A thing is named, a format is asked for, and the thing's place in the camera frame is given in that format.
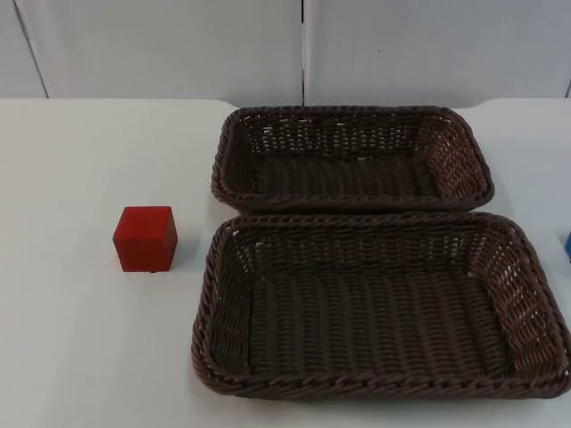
red block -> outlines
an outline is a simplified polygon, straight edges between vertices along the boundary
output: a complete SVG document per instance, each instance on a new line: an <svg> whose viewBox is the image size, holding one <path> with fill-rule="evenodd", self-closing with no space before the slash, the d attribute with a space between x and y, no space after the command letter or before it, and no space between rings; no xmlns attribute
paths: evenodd
<svg viewBox="0 0 571 428"><path fill-rule="evenodd" d="M126 207L113 234L125 272L165 272L177 248L170 207Z"/></svg>

white table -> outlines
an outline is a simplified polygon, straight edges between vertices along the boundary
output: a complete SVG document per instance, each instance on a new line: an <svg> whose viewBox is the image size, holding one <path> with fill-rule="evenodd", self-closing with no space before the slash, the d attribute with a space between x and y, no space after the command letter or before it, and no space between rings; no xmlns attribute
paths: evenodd
<svg viewBox="0 0 571 428"><path fill-rule="evenodd" d="M267 402L219 396L189 344L211 235L234 212L210 196L218 101L0 101L0 426L537 427L553 400ZM571 320L571 102L495 100L459 111L492 169L484 210L513 218ZM125 205L169 204L172 270L124 274Z"/></svg>

woven texture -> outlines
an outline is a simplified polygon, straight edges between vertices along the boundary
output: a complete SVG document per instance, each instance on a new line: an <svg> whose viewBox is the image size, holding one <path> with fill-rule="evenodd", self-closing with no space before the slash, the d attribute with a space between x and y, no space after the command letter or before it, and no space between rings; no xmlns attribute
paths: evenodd
<svg viewBox="0 0 571 428"><path fill-rule="evenodd" d="M493 196L470 127L439 107L237 110L211 187L247 213L471 210Z"/></svg>
<svg viewBox="0 0 571 428"><path fill-rule="evenodd" d="M569 333L535 252L484 213L250 216L220 227L194 370L265 399L548 398Z"/></svg>

